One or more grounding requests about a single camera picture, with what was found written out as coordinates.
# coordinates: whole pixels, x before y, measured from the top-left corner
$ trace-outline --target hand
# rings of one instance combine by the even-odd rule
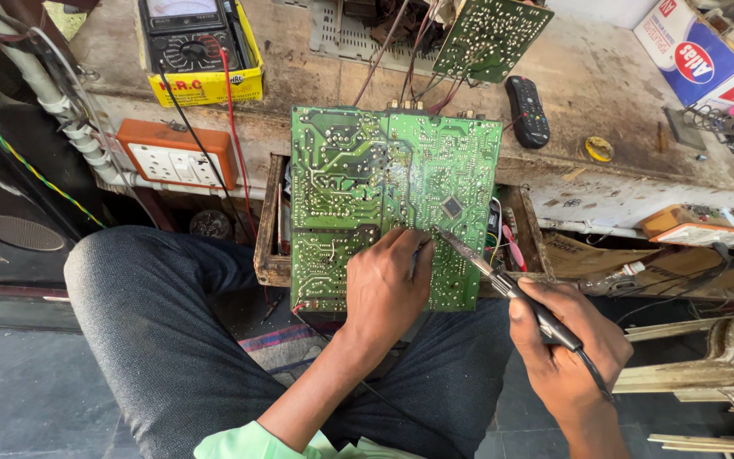
[[[412,277],[409,267],[418,251]],[[343,332],[381,358],[409,329],[429,299],[435,241],[419,229],[393,228],[347,264]]]
[[[529,278],[521,278],[518,285],[579,337],[611,390],[633,354],[622,330],[571,285],[536,283]],[[562,346],[542,343],[536,317],[524,301],[512,300],[509,316],[511,339],[523,356],[528,380],[560,427],[601,418],[604,412],[613,411],[615,416],[582,360]]]

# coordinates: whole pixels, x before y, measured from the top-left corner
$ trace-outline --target floor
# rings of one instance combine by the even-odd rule
[[[607,315],[621,315],[647,303],[635,299],[617,305],[612,300],[597,302]],[[690,318],[683,307],[667,306],[664,312],[670,321]],[[283,313],[278,309],[266,323],[260,323],[259,312],[250,314],[252,325],[242,334],[280,328],[291,319]],[[638,325],[658,322],[658,312],[650,309],[627,320]],[[701,357],[704,349],[704,337],[698,335],[649,341],[636,347],[629,365],[692,360]],[[661,450],[646,439],[651,433],[734,435],[734,413],[729,408],[729,403],[680,403],[667,394],[617,396],[621,432],[634,459],[723,459],[715,454]],[[0,458],[5,457],[140,457],[81,335],[0,329]],[[515,354],[505,370],[497,414],[475,458],[526,457],[567,457],[567,443],[532,391],[523,361]]]

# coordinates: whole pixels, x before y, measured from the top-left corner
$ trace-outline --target printed circuit board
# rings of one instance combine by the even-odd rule
[[[346,310],[347,262],[401,224],[483,251],[503,126],[420,113],[293,108],[293,305]],[[429,309],[474,310],[480,272],[438,242]]]
[[[502,82],[552,17],[515,0],[465,0],[432,69]]]

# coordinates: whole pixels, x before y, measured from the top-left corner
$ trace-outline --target drawer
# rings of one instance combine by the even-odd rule
[[[279,255],[277,250],[277,223],[279,213],[279,185],[285,181],[285,167],[289,157],[271,155],[271,169],[260,218],[260,234],[254,250],[254,269],[262,285],[275,287],[291,286],[291,257]],[[555,282],[554,272],[542,242],[542,233],[536,223],[534,206],[528,190],[518,186],[504,185],[500,191],[500,204],[511,207],[517,222],[517,244],[523,252],[529,272],[509,272],[514,278],[528,276],[543,282]],[[499,296],[488,281],[480,284],[481,297]]]

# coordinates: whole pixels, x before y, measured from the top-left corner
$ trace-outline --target circuit board with components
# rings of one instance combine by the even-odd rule
[[[438,224],[482,252],[502,133],[425,112],[294,107],[291,303],[346,310],[347,262],[398,225],[440,238]],[[480,272],[439,242],[428,308],[474,310]]]
[[[465,0],[433,70],[503,82],[554,12],[515,0]]]

